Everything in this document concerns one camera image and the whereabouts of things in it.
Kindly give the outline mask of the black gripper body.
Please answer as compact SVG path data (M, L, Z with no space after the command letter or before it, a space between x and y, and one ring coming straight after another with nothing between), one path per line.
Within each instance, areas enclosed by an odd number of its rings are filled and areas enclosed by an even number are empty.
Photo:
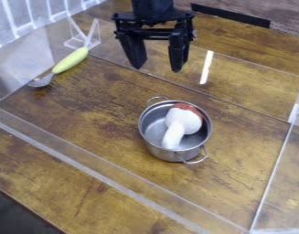
M174 7L174 0L132 0L133 10L116 13L116 37L165 39L174 31L190 41L196 39L193 28L194 13Z

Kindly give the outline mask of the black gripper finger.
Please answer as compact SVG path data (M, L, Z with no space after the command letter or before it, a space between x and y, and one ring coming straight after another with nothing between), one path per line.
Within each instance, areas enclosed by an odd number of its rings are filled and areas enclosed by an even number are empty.
M118 39L133 67L141 69L148 61L145 40L138 36L122 32L118 33Z
M181 32L174 32L169 37L169 57L172 69L180 72L189 60L190 40L189 36Z

